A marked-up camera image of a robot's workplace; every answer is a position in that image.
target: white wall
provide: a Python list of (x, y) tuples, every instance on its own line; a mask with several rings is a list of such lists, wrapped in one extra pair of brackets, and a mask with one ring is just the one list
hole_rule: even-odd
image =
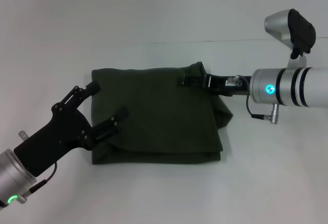
[[(328, 67), (328, 0), (0, 0), (0, 151), (51, 118), (92, 69), (183, 67), (251, 75), (287, 64), (264, 18), (295, 8), (313, 23), (308, 65)], [(327, 223), (328, 110), (281, 107), (279, 124), (250, 119), (245, 97), (219, 131), (223, 160), (206, 165), (92, 166), (75, 150), (1, 223)], [(271, 107), (251, 104), (270, 112)], [(90, 119), (90, 100), (80, 109)], [(40, 176), (47, 177), (52, 169)]]

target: green fabric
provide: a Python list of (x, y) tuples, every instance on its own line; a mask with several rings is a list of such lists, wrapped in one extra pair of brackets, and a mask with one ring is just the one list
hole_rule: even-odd
[(93, 164), (155, 162), (197, 164), (220, 160), (217, 129), (232, 114), (218, 96), (200, 88), (179, 87), (183, 75), (205, 74), (198, 62), (185, 68), (92, 71), (101, 91), (92, 97), (92, 124), (121, 106), (129, 117), (122, 131), (92, 151)]

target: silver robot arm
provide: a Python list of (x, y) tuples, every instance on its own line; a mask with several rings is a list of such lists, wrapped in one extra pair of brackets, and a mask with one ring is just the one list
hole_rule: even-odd
[(292, 50), (283, 69), (258, 69), (250, 81), (250, 96), (258, 104), (273, 104), (270, 120), (278, 122), (279, 105), (328, 108), (327, 68), (307, 68), (306, 56), (316, 40), (316, 32), (294, 9), (268, 16), (267, 33)]

